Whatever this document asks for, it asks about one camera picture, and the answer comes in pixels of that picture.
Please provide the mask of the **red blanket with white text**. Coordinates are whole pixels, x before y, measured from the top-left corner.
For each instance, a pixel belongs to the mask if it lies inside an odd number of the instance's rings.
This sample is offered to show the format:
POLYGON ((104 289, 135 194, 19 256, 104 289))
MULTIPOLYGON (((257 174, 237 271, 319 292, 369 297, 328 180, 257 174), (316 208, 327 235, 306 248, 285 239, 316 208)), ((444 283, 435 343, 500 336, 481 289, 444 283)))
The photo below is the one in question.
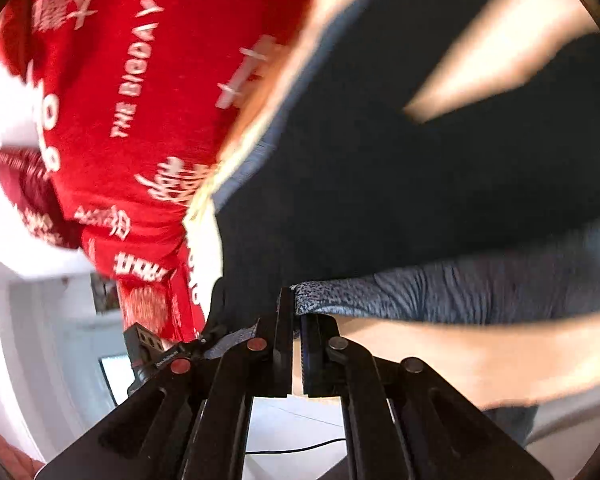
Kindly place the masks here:
POLYGON ((121 287, 129 323, 204 328, 184 217, 244 90, 310 0, 9 0, 0 64, 34 90, 61 244, 121 287))

